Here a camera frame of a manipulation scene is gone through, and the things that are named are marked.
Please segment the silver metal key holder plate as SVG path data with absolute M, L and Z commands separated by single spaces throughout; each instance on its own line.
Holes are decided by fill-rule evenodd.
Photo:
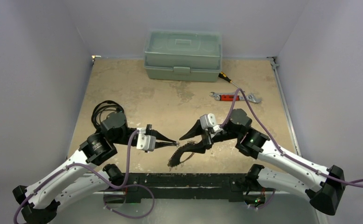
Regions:
M 171 156 L 171 158 L 168 160 L 167 166 L 169 167 L 169 171 L 191 159 L 194 156 L 195 152 L 190 152 L 190 155 L 184 160 L 182 160 L 182 155 L 184 153 L 188 153 L 188 149 L 195 146 L 196 144 L 196 141 L 188 141 L 186 144 L 178 147 L 174 154 Z

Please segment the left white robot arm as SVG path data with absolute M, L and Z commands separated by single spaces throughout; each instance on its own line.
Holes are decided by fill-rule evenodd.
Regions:
M 162 147 L 176 146 L 151 125 L 131 128 L 122 111 L 114 111 L 97 123 L 96 131 L 59 167 L 29 186 L 13 189 L 18 203 L 13 222 L 22 215 L 27 224 L 47 224 L 60 209 L 89 194 L 103 190 L 116 191 L 129 187 L 130 167 L 121 171 L 107 160 L 117 154 L 117 145 L 127 147 L 126 162 L 130 162 L 133 147 L 151 152 Z

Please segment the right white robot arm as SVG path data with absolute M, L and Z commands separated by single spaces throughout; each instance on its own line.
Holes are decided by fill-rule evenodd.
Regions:
M 224 126 L 216 122 L 212 113 L 202 115 L 181 140 L 201 136 L 201 141 L 182 149 L 182 152 L 203 154 L 214 143 L 236 139 L 236 149 L 244 156 L 272 164 L 282 170 L 273 171 L 253 164 L 240 185 L 247 191 L 276 189 L 307 200 L 316 210 L 333 216 L 345 191 L 343 170 L 315 164 L 276 146 L 269 136 L 251 126 L 252 119 L 243 109 L 233 109 Z

